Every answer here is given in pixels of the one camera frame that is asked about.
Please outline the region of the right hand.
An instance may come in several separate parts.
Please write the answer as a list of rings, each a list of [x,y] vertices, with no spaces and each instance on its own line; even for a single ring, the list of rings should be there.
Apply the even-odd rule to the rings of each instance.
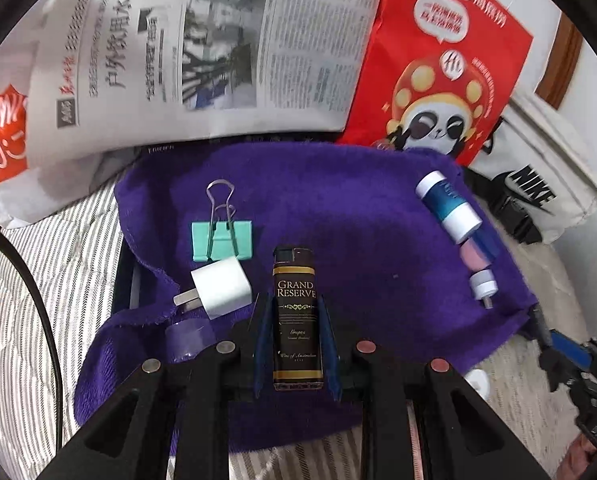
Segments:
[[[579,480],[595,454],[597,448],[584,434],[579,434],[557,467],[556,480]]]

